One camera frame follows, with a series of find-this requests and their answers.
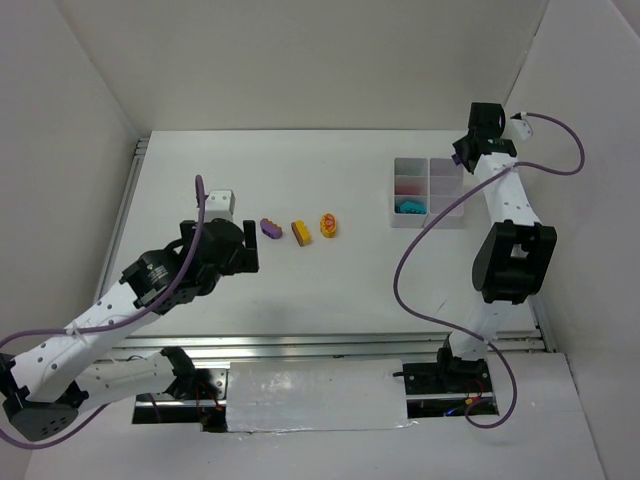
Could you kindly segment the purple brown half-round lego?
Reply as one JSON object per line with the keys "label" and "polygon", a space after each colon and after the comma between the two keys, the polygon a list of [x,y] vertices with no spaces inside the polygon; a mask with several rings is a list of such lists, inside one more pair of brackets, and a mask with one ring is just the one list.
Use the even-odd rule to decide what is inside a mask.
{"label": "purple brown half-round lego", "polygon": [[262,218],[259,226],[262,233],[271,239],[280,239],[283,235],[282,228],[268,218]]}

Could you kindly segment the yellow brown lego brick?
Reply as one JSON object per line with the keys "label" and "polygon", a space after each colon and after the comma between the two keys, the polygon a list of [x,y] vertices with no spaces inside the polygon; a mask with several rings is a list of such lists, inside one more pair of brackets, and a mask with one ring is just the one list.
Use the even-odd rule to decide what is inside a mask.
{"label": "yellow brown lego brick", "polygon": [[300,247],[307,246],[312,242],[311,233],[302,220],[292,222],[291,229]]}

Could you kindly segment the yellow butterfly lego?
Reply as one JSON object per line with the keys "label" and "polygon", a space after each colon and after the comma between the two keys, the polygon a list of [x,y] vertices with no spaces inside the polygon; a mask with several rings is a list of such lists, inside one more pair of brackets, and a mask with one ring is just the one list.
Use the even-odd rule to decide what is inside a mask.
{"label": "yellow butterfly lego", "polygon": [[320,220],[320,232],[325,238],[334,238],[337,234],[337,220],[331,213],[326,213]]}

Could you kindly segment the teal lego plate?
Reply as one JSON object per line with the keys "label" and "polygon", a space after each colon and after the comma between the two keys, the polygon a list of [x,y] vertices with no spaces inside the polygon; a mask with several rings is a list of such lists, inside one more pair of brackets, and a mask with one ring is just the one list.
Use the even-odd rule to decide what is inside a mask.
{"label": "teal lego plate", "polygon": [[428,210],[424,203],[412,200],[404,200],[395,206],[397,214],[426,215]]}

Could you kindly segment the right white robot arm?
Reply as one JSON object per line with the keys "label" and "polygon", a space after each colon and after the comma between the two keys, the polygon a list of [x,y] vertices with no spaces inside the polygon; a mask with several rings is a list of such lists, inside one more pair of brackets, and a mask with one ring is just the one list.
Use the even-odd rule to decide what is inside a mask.
{"label": "right white robot arm", "polygon": [[541,289],[557,233],[534,213],[506,133],[501,105],[474,102],[452,158],[429,162],[429,224],[459,223],[462,176],[470,173],[483,187],[490,228],[471,267],[474,309],[446,337],[434,362],[407,364],[398,372],[409,395],[483,394],[490,386],[487,356],[496,334],[512,311]]}

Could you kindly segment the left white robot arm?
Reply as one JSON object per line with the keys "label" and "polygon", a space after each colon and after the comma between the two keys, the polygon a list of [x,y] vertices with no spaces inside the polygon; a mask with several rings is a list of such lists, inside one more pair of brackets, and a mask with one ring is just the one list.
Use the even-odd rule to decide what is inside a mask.
{"label": "left white robot arm", "polygon": [[259,269],[256,224],[225,219],[186,220],[181,236],[127,267],[107,293],[64,329],[42,332],[43,342],[1,358],[2,404],[11,426],[39,447],[79,414],[141,394],[176,399],[197,390],[204,374],[180,347],[102,364],[116,344],[172,309],[210,294],[224,276]]}

